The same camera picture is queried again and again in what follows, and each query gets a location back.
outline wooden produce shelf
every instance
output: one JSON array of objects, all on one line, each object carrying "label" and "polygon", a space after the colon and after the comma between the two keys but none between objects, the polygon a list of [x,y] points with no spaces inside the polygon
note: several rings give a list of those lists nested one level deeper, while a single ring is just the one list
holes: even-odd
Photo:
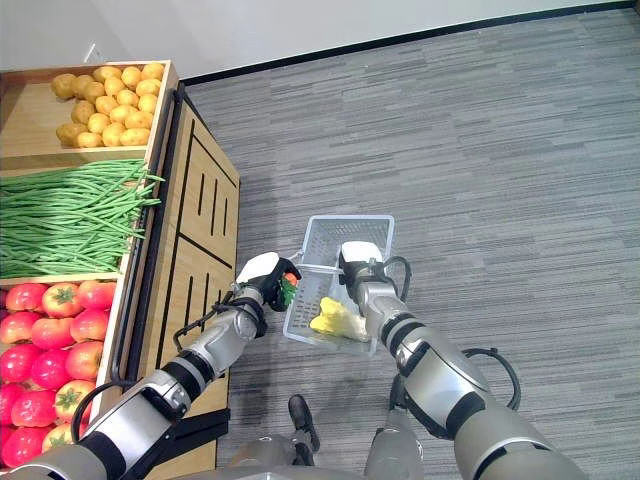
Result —
[{"label": "wooden produce shelf", "polygon": [[[114,62],[142,66],[150,62]],[[24,281],[117,282],[98,380],[138,379],[176,355],[173,333],[201,317],[235,279],[240,178],[165,64],[158,106],[146,147],[61,147],[55,129],[69,122],[72,101],[58,101],[50,81],[60,73],[91,73],[98,66],[41,69],[0,75],[0,176],[79,166],[100,160],[144,159],[163,177],[153,193],[161,204],[143,209],[144,239],[131,239],[119,272],[0,280],[0,288]],[[193,335],[184,339],[188,345]],[[229,375],[194,402],[189,416],[227,407]],[[118,399],[119,388],[101,394],[92,418]],[[156,467],[160,480],[215,468],[216,442]]]}]

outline green bean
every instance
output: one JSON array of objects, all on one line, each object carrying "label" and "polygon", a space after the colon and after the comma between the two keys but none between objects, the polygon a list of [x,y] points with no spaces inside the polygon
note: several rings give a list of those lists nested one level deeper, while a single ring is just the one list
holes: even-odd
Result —
[{"label": "green bean", "polygon": [[0,178],[0,277],[117,271],[159,181],[142,160]]}]

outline red tomato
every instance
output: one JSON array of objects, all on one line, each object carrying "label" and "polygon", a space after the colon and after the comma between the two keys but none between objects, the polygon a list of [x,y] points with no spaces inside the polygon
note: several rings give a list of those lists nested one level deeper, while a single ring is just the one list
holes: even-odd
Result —
[{"label": "red tomato", "polygon": [[17,427],[46,427],[56,420],[56,393],[27,390],[11,408],[11,422]]},{"label": "red tomato", "polygon": [[14,312],[20,310],[33,310],[42,312],[42,295],[47,291],[47,286],[42,283],[23,283],[9,290],[5,300],[7,309]]},{"label": "red tomato", "polygon": [[31,341],[40,348],[62,348],[73,345],[70,317],[40,318],[31,328]]},{"label": "red tomato", "polygon": [[71,336],[76,342],[104,340],[107,336],[109,314],[104,310],[87,309],[71,321]]},{"label": "red tomato", "polygon": [[8,467],[18,467],[42,453],[42,442],[50,428],[17,429],[2,444],[2,463]]},{"label": "red tomato", "polygon": [[73,317],[82,311],[78,301],[78,286],[56,283],[42,296],[42,307],[50,317]]},{"label": "red tomato", "polygon": [[31,379],[42,388],[57,390],[71,380],[65,368],[69,350],[47,350],[31,367]]},{"label": "red tomato", "polygon": [[84,308],[107,310],[111,308],[116,293],[116,282],[85,280],[78,287],[78,299]]},{"label": "red tomato", "polygon": [[0,342],[17,343],[31,340],[31,328],[40,314],[33,312],[16,312],[0,323]]},{"label": "red tomato", "polygon": [[10,427],[9,425],[0,425],[0,448],[2,447],[2,445],[4,445],[4,442],[7,441],[9,435],[11,435],[15,431],[16,429]]},{"label": "red tomato", "polygon": [[0,425],[11,425],[11,408],[23,393],[24,388],[17,383],[0,387]]},{"label": "red tomato", "polygon": [[[81,423],[80,428],[78,429],[78,433],[80,437],[84,435],[84,432],[87,431],[88,425],[86,423]],[[73,439],[71,438],[71,424],[62,423],[51,430],[42,442],[42,453],[51,450],[58,445],[71,444],[73,443]]]},{"label": "red tomato", "polygon": [[95,380],[102,358],[102,342],[83,342],[74,345],[67,357],[67,373],[79,380]]},{"label": "red tomato", "polygon": [[[72,380],[65,384],[56,393],[56,414],[63,422],[71,422],[73,414],[80,402],[91,391],[96,388],[96,384],[87,380]],[[82,421],[88,422],[91,414],[91,404],[87,405],[82,414]]]},{"label": "red tomato", "polygon": [[42,350],[30,343],[16,345],[0,356],[0,377],[3,382],[24,382],[31,375],[31,365]]},{"label": "red tomato", "polygon": [[293,273],[285,273],[285,274],[284,274],[284,278],[285,278],[286,280],[288,280],[288,281],[289,281],[289,283],[290,283],[291,285],[293,285],[294,287],[295,287],[296,285],[298,285],[298,279],[296,278],[296,276],[295,276]]}]

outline potato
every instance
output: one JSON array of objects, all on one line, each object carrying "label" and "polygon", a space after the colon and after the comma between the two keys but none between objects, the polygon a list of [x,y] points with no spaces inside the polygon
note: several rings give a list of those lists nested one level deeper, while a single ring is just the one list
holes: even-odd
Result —
[{"label": "potato", "polygon": [[151,93],[157,97],[158,93],[160,93],[160,85],[162,85],[160,80],[155,78],[140,80],[140,83],[138,83],[138,86],[136,87],[136,93],[139,97],[146,93]]},{"label": "potato", "polygon": [[162,80],[162,75],[164,75],[164,65],[161,63],[147,63],[142,68],[142,80],[146,80],[148,78],[155,78],[157,80]]},{"label": "potato", "polygon": [[82,132],[76,137],[76,145],[83,148],[103,147],[102,135],[99,133]]},{"label": "potato", "polygon": [[122,81],[131,90],[135,90],[141,80],[142,72],[138,67],[127,67],[122,71]]},{"label": "potato", "polygon": [[157,101],[158,97],[156,97],[155,95],[152,95],[150,93],[142,95],[140,97],[140,100],[138,100],[138,109],[141,112],[149,112],[153,114],[156,111]]},{"label": "potato", "polygon": [[102,131],[102,142],[107,147],[120,146],[120,135],[124,133],[126,129],[121,123],[112,123]]},{"label": "potato", "polygon": [[132,107],[131,105],[119,105],[109,113],[109,118],[112,122],[124,123],[124,119],[127,118],[131,112],[137,112],[138,109],[136,107]]},{"label": "potato", "polygon": [[93,82],[91,75],[79,75],[71,84],[73,88],[73,94],[80,100],[84,99],[84,87]]},{"label": "potato", "polygon": [[127,128],[151,128],[153,115],[149,112],[131,112],[124,119],[124,126]]},{"label": "potato", "polygon": [[100,82],[87,83],[82,94],[84,95],[85,100],[88,100],[91,103],[96,103],[96,98],[104,95],[104,85]]},{"label": "potato", "polygon": [[62,143],[63,146],[73,147],[76,144],[76,137],[80,133],[86,131],[87,127],[85,127],[81,123],[65,123],[56,128],[56,135],[60,139],[60,143]]},{"label": "potato", "polygon": [[73,73],[63,73],[51,81],[51,90],[56,97],[69,100],[73,97],[73,81],[76,76]]},{"label": "potato", "polygon": [[120,135],[120,143],[125,146],[146,145],[151,131],[148,128],[130,128]]},{"label": "potato", "polygon": [[93,71],[93,78],[95,78],[96,82],[102,82],[107,78],[122,76],[122,71],[118,67],[112,67],[111,65],[105,65],[104,67],[96,68]]},{"label": "potato", "polygon": [[116,101],[120,105],[131,105],[132,107],[138,106],[138,96],[131,90],[120,90],[116,96]]},{"label": "potato", "polygon": [[125,89],[124,83],[117,77],[109,77],[104,81],[104,91],[107,95],[116,96],[120,90]]},{"label": "potato", "polygon": [[94,113],[89,117],[87,128],[91,133],[102,133],[110,123],[109,117],[104,113]]},{"label": "potato", "polygon": [[116,99],[109,95],[103,95],[102,97],[96,98],[96,110],[100,113],[104,113],[105,115],[109,115],[111,110],[117,106],[118,102],[116,102]]},{"label": "potato", "polygon": [[71,110],[71,120],[74,123],[84,123],[85,125],[89,121],[89,117],[96,113],[96,109],[92,103],[86,100],[80,100]]}]

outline white wall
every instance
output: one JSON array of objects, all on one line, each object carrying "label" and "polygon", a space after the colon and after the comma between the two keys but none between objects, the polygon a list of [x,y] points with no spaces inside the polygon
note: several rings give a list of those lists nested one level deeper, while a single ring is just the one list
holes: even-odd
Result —
[{"label": "white wall", "polygon": [[86,0],[0,0],[0,69],[81,64],[91,43],[127,58],[113,29]]},{"label": "white wall", "polygon": [[[96,39],[112,60],[170,58],[176,62],[180,76],[189,77],[403,33],[599,1],[0,0],[0,3],[2,43],[5,36],[13,37],[11,51],[5,52],[2,47],[2,68],[78,63],[91,40]],[[67,11],[60,14],[58,7],[63,4]],[[80,31],[70,29],[77,25],[78,12],[92,9],[99,13],[94,17],[95,25],[90,29],[85,25]],[[38,12],[37,21],[28,15],[29,10]],[[8,33],[5,23],[10,27]],[[111,30],[111,36],[105,26]],[[78,38],[77,42],[69,41],[71,33]],[[119,38],[121,44],[117,45],[112,37]]]}]

